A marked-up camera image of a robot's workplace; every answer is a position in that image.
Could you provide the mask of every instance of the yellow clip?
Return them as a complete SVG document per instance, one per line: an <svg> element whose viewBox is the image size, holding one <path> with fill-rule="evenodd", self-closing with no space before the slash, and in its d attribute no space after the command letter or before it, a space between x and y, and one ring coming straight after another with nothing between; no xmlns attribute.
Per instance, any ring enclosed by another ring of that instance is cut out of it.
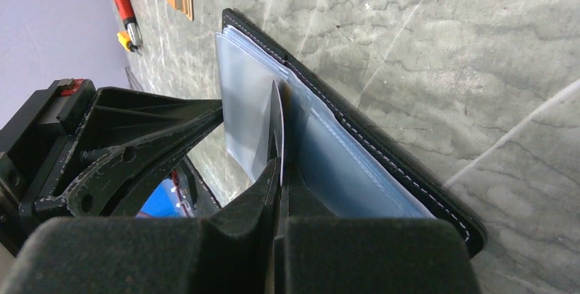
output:
<svg viewBox="0 0 580 294"><path fill-rule="evenodd" d="M131 46L133 46L133 43L131 42L131 38L129 37L129 33L127 33L127 31L121 31L117 33L117 39L119 39L119 43L123 46L123 48L125 48L125 50L130 53L132 52Z"/></svg>

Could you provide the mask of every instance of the marble wall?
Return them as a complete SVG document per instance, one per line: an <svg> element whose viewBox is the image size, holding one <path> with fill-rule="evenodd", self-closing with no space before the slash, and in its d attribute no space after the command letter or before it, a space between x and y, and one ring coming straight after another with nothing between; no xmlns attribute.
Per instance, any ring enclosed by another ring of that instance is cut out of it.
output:
<svg viewBox="0 0 580 294"><path fill-rule="evenodd" d="M132 3L147 90L220 97L213 33L237 8L479 215L483 292L579 290L580 0L194 0L193 22ZM249 185L222 129L191 157L220 202Z"/></svg>

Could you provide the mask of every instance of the white stitching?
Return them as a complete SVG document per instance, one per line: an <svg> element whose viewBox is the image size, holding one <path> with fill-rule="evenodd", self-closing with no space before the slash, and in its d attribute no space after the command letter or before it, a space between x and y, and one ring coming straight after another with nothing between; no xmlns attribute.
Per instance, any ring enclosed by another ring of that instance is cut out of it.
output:
<svg viewBox="0 0 580 294"><path fill-rule="evenodd" d="M282 64L284 65L284 59L281 58L276 52L274 52L273 50L271 50L270 48L268 48L265 44L263 44L258 38L256 38L254 35L252 35L247 29L243 28L242 25L240 25L235 19L231 18L229 15L224 15L225 17L229 18L230 21L234 22L234 24L236 24L240 30L242 30L242 32L244 32L245 34L249 35L252 39L254 39L254 41L262 48L265 49L266 51L269 51L272 55L275 56L275 58ZM292 69L294 69L295 72L297 72L301 77L303 81L306 81L308 84L311 85L311 87L316 90L316 92L318 92L319 97L324 99L331 107L334 108L334 110L336 110L340 116L344 116L344 113L342 113L340 111L340 109L338 107L336 107L329 99L328 97L326 97L320 90L318 90L318 88L316 88L315 85L313 85L297 68L296 66L294 66L292 63L288 62L288 65L290 67L292 67ZM382 159L389 163L389 165L391 164L395 164L393 163L388 157L384 156L384 154L382 152L380 152L375 146L373 146L371 143L369 143L362 135L360 135L358 133L358 131L352 127L352 125L347 121L347 120L342 120L342 122L345 123L345 125L356 134L356 136L361 139L362 141L364 141L365 144L367 144L375 153L379 154ZM401 170L400 168L397 168L397 171L399 171L399 173L402 173L404 176L407 176L405 174L405 172L403 170ZM421 188L421 186L419 186L419 184L417 184L416 182L413 181L413 185L415 185L415 187L418 187L421 189L421 191L428 195L433 202L441 204L433 195L429 194L426 190L424 190L423 188ZM471 237L469 234L469 231L467 230L467 227L461 222L459 221L459 219L457 218L457 216L455 216L451 211L449 211L448 209L445 209L445 212L447 212L447 214L449 214L452 218L454 218L455 220L457 220L457 222L459 223L459 225L461 226L461 228L465 229L465 241L467 242Z"/></svg>

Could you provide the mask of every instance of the purple wall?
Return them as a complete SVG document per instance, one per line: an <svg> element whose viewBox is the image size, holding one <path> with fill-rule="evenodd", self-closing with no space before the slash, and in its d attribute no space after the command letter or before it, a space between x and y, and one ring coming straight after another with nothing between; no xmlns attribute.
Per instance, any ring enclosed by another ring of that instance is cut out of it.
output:
<svg viewBox="0 0 580 294"><path fill-rule="evenodd" d="M127 87L111 0L0 0L0 128L53 80Z"/></svg>

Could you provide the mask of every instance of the blue object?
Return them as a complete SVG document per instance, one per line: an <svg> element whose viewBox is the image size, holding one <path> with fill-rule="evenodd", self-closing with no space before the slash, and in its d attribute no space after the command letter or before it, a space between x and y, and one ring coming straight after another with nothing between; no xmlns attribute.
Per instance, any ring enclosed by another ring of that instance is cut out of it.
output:
<svg viewBox="0 0 580 294"><path fill-rule="evenodd" d="M141 212L151 215L152 217L179 217L180 215L175 211L174 205L163 187L166 182L171 183L171 180L165 179L159 184L156 190L149 196L147 202L143 204Z"/></svg>

